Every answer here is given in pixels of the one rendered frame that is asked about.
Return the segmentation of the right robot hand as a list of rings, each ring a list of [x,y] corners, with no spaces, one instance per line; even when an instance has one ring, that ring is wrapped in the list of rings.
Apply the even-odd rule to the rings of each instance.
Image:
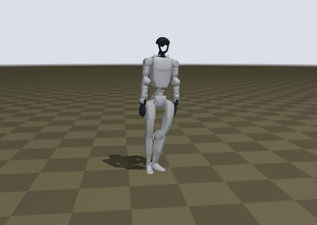
[[[140,107],[139,107],[139,115],[141,115],[141,116],[145,116],[146,115],[146,107],[145,107],[145,105],[146,105],[146,99],[144,100],[144,104],[142,104],[142,103],[140,103]]]

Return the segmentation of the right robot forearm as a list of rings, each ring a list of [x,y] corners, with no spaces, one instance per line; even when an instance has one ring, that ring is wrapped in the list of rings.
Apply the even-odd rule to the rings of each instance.
[[[144,104],[144,100],[147,100],[148,97],[148,86],[144,85],[145,84],[145,79],[142,79],[142,83],[141,83],[141,98],[140,98],[140,103]]]

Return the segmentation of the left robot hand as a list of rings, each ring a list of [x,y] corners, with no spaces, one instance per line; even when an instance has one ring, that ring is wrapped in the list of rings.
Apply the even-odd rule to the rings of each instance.
[[[173,102],[173,103],[174,103],[174,102]],[[177,100],[175,101],[175,103],[174,103],[174,116],[175,116],[176,111],[177,111],[177,105],[178,105],[178,103],[179,103],[179,100],[177,99]]]

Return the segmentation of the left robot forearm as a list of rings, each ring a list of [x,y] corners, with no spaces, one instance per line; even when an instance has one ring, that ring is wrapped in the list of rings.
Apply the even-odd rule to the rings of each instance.
[[[175,101],[178,99],[179,100],[179,86],[174,86],[173,89],[173,102],[175,103]]]

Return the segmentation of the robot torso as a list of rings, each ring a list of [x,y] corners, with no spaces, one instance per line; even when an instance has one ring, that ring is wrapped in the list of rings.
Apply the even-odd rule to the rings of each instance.
[[[171,80],[173,60],[172,58],[164,55],[152,56],[153,63],[150,65],[150,81],[153,87],[158,87],[155,94],[151,95],[151,100],[154,100],[155,107],[161,108],[166,105],[166,96],[163,95],[165,90],[161,88],[168,87]]]

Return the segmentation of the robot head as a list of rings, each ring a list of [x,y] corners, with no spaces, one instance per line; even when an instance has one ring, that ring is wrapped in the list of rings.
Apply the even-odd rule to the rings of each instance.
[[[156,44],[158,44],[158,47],[159,47],[159,53],[158,53],[158,55],[160,55],[159,57],[165,57],[164,55],[168,51],[169,43],[170,41],[165,37],[160,37],[157,39]],[[167,45],[167,49],[166,51],[163,52],[160,47],[163,47],[164,45]]]

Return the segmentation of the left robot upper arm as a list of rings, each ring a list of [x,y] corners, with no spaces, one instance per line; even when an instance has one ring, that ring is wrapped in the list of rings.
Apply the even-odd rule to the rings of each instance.
[[[180,84],[180,80],[177,78],[178,77],[178,67],[179,67],[179,62],[178,60],[172,59],[173,60],[173,66],[172,66],[172,81],[171,84],[173,86],[177,86]]]

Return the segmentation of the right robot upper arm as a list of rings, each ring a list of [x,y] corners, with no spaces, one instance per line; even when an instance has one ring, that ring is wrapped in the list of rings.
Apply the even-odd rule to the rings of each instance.
[[[149,76],[149,72],[150,72],[150,65],[153,63],[153,57],[150,58],[145,58],[143,60],[143,71],[142,71],[142,75],[143,78],[145,79],[145,84],[144,85],[149,85],[150,84],[150,79],[148,78]]]

